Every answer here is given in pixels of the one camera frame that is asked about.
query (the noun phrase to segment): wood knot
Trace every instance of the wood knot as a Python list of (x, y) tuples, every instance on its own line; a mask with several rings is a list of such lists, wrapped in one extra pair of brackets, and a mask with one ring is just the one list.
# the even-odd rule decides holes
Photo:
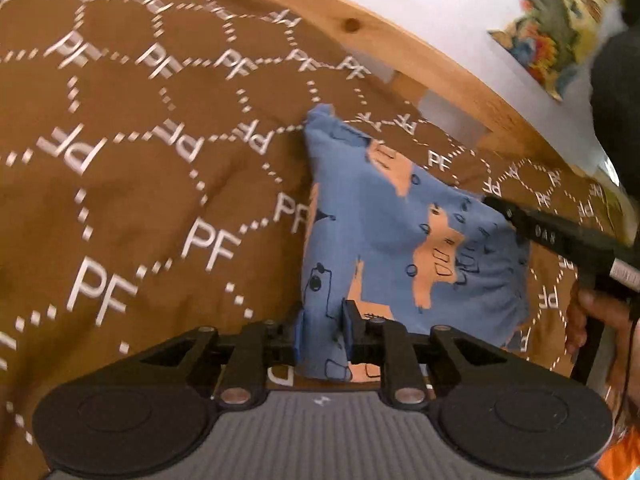
[(342, 28), (345, 30), (345, 32), (348, 32), (350, 34), (358, 32), (361, 27), (362, 24), (360, 23), (360, 20), (357, 20), (356, 18), (347, 18), (342, 23)]

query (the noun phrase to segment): barcode label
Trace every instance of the barcode label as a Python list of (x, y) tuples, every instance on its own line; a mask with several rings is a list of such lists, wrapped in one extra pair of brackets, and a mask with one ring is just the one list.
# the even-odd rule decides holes
[(613, 261), (609, 276), (617, 282), (628, 286), (628, 288), (631, 288), (636, 292), (640, 292), (640, 270), (630, 266), (622, 260), (616, 258)]

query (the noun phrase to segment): screw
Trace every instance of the screw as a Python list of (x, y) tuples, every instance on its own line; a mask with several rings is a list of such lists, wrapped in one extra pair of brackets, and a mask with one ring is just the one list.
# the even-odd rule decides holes
[(225, 404), (245, 404), (251, 399), (251, 393), (244, 388), (227, 388), (220, 394)]
[(394, 397), (402, 404), (420, 404), (424, 400), (424, 392), (418, 388), (400, 388)]

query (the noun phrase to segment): folded cloth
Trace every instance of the folded cloth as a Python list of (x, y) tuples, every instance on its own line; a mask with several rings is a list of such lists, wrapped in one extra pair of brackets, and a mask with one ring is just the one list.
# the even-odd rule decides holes
[(529, 317), (529, 244), (500, 213), (343, 123), (330, 105), (309, 112), (305, 140), (314, 184), (298, 373), (366, 379), (347, 362), (344, 298), (409, 332), (448, 324), (496, 346), (511, 340)]

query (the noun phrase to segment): brown bedsheet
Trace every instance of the brown bedsheet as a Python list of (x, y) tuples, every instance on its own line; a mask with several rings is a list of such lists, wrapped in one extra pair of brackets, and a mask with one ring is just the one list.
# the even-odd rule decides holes
[[(0, 478), (47, 471), (53, 386), (300, 298), (302, 121), (332, 103), (434, 176), (612, 233), (598, 184), (460, 146), (263, 0), (3, 0)], [(523, 355), (560, 373), (575, 269), (534, 248)]]

